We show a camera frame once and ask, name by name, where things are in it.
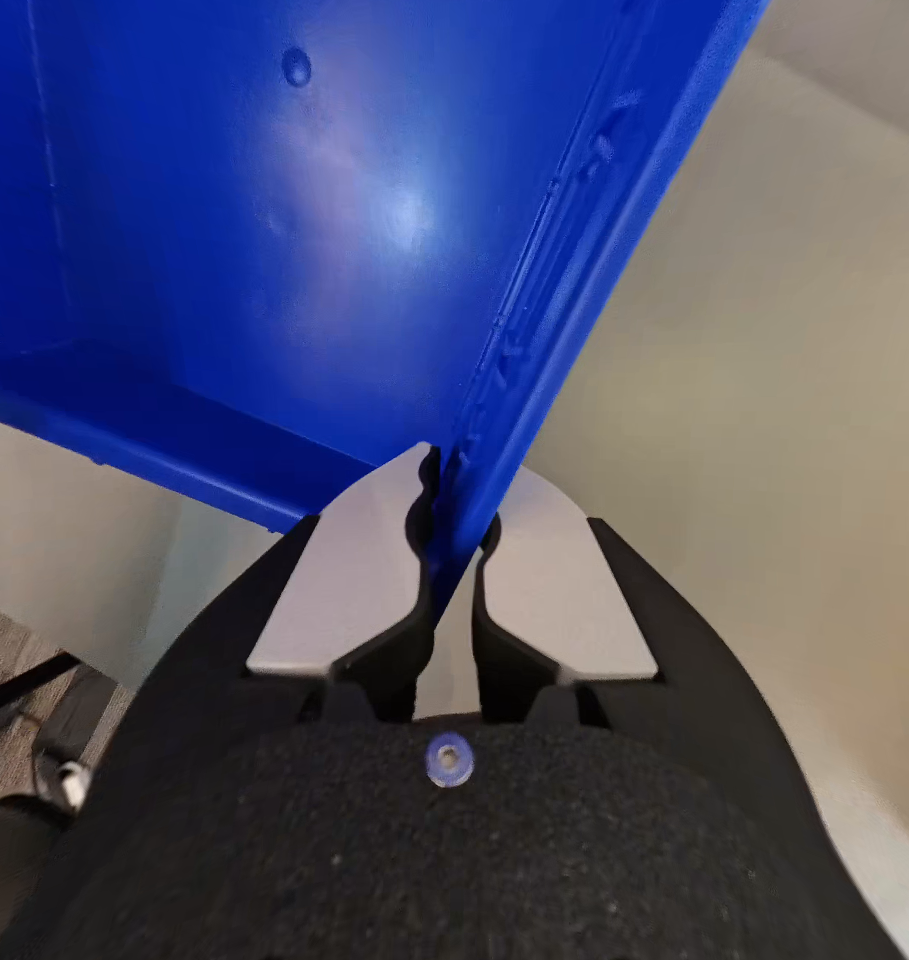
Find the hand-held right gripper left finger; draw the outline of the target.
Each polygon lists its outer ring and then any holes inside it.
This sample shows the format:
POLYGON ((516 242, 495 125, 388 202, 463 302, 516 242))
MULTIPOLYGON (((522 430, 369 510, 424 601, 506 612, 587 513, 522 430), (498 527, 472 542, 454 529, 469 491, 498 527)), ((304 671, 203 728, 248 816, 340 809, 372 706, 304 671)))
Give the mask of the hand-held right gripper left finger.
POLYGON ((334 678, 373 641, 431 621, 439 450, 416 442, 322 507, 246 660, 258 676, 334 678))

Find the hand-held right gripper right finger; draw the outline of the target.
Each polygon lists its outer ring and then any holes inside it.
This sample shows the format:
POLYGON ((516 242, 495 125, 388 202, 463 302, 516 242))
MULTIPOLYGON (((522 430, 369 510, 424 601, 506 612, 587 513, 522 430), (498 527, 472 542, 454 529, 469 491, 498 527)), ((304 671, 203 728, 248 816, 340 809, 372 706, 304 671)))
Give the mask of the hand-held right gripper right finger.
POLYGON ((586 514, 521 467, 477 565, 495 628, 545 657, 560 680, 650 680, 654 657, 586 514))

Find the blue plastic bin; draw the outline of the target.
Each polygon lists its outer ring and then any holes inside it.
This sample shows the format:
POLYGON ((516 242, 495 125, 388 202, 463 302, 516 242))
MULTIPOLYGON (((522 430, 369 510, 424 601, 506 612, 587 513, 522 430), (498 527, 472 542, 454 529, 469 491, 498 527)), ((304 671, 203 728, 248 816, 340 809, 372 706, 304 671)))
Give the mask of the blue plastic bin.
POLYGON ((448 599, 766 6, 0 1, 0 423, 448 599))

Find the black metal bar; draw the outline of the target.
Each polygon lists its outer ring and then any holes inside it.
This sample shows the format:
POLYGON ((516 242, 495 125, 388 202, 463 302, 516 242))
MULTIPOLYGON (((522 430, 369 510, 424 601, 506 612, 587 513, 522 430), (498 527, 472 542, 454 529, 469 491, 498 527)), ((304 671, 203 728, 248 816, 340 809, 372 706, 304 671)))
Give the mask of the black metal bar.
POLYGON ((80 660, 75 655, 60 652, 30 666, 13 678, 2 681, 0 683, 0 713, 22 701, 28 694, 50 683, 53 679, 70 672, 79 663, 80 660))

